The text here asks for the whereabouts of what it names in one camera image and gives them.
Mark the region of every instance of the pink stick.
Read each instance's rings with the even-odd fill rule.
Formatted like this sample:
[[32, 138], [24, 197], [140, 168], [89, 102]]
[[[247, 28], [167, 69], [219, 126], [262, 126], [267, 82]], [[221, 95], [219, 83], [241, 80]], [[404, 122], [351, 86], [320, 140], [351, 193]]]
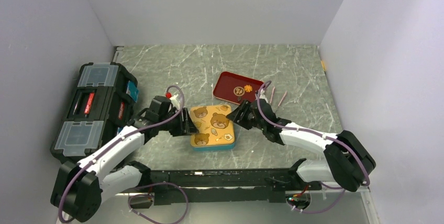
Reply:
[[284, 101], [285, 96], [287, 95], [287, 91], [285, 91], [284, 96], [282, 96], [281, 101], [279, 102], [279, 104], [277, 105], [278, 107], [281, 106], [282, 101]]
[[276, 87], [273, 86], [273, 90], [271, 91], [270, 104], [271, 104], [271, 101], [273, 100], [273, 95], [274, 95], [274, 89], [275, 89], [275, 88], [276, 88]]

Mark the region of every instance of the red label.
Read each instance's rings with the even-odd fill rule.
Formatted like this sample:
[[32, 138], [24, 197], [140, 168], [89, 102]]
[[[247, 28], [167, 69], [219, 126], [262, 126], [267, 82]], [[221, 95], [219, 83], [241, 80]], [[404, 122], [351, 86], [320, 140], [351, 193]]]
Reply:
[[85, 107], [85, 112], [84, 112], [85, 114], [89, 114], [91, 111], [91, 105], [93, 104], [94, 95], [95, 95], [94, 92], [90, 93], [90, 97], [88, 98], [88, 103], [86, 103]]
[[124, 102], [120, 103], [120, 109], [119, 109], [119, 119], [122, 120], [123, 116], [124, 116], [124, 109], [125, 109], [125, 104]]

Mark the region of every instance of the red object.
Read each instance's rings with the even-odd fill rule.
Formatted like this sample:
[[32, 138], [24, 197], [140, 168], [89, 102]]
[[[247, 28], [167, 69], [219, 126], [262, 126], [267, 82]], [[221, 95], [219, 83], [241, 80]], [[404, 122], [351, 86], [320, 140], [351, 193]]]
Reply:
[[120, 103], [120, 109], [119, 109], [119, 119], [122, 120], [123, 116], [124, 116], [124, 109], [125, 109], [125, 103], [121, 102]]
[[[238, 105], [244, 99], [253, 102], [256, 99], [256, 91], [259, 90], [262, 84], [263, 81], [224, 71], [220, 74], [219, 80], [214, 87], [213, 95], [219, 99], [226, 100]], [[250, 85], [253, 90], [250, 92], [246, 92], [246, 85]]]
[[308, 189], [308, 185], [305, 186], [304, 190], [302, 190], [302, 192], [300, 194], [295, 194], [295, 195], [293, 195], [293, 197], [301, 197], [305, 193], [305, 191], [307, 191], [307, 189]]
[[88, 102], [86, 103], [86, 107], [85, 107], [85, 114], [89, 114], [91, 111], [91, 105], [93, 105], [93, 100], [94, 100], [94, 92], [90, 93], [90, 96], [88, 97]]

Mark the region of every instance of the bear print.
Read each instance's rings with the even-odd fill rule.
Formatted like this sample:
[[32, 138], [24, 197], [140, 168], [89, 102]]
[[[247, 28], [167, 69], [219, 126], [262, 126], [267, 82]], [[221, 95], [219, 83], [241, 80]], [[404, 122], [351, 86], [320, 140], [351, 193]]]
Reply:
[[209, 137], [209, 133], [207, 133], [207, 134], [203, 134], [203, 133], [196, 134], [194, 136], [194, 143], [196, 145], [206, 145], [206, 144], [208, 144], [208, 141], [209, 141], [208, 137]]
[[214, 113], [211, 118], [211, 125], [219, 129], [227, 128], [229, 123], [230, 120], [224, 114]]
[[207, 116], [207, 114], [208, 114], [206, 106], [195, 109], [193, 112], [194, 112], [194, 115], [196, 116], [196, 118], [203, 118], [203, 117]]

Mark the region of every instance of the clear toolbox lid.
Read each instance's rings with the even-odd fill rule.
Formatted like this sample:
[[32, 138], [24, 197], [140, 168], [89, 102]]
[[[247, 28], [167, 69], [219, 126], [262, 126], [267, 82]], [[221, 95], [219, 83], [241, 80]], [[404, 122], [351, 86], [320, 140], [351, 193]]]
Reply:
[[119, 66], [109, 63], [95, 63], [85, 66], [77, 87], [114, 86]]
[[103, 121], [64, 122], [54, 149], [62, 149], [64, 156], [86, 156], [86, 149], [97, 148], [103, 124]]

